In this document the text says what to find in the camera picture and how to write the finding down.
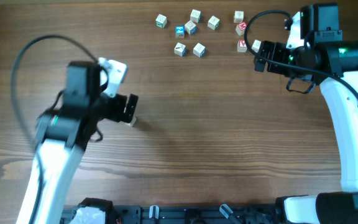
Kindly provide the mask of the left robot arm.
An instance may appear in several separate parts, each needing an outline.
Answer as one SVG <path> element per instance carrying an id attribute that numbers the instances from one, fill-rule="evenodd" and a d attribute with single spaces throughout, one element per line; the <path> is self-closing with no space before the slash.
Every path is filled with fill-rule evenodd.
<path id="1" fill-rule="evenodd" d="M 18 223 L 58 223 L 68 188 L 98 123 L 108 119 L 133 125 L 138 96 L 118 94 L 127 65 L 99 58 L 74 61 L 59 109 L 38 118 L 35 156 Z"/>

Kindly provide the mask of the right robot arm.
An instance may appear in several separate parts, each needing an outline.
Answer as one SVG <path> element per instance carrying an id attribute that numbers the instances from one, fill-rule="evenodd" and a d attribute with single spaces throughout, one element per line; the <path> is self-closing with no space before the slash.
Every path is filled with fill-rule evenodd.
<path id="1" fill-rule="evenodd" d="M 341 160 L 341 191 L 281 197 L 274 223 L 358 223 L 358 40 L 343 40 L 336 3 L 287 15 L 286 43 L 250 46 L 258 72 L 318 86 L 328 105 Z"/>

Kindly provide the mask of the wooden block tower base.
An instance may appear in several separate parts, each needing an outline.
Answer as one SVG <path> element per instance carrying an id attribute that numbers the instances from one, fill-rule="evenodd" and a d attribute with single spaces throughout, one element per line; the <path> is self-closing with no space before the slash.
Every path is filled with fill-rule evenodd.
<path id="1" fill-rule="evenodd" d="M 133 116 L 132 120 L 129 123 L 126 123 L 128 126 L 133 127 L 135 125 L 135 122 L 137 121 L 137 118 Z"/>

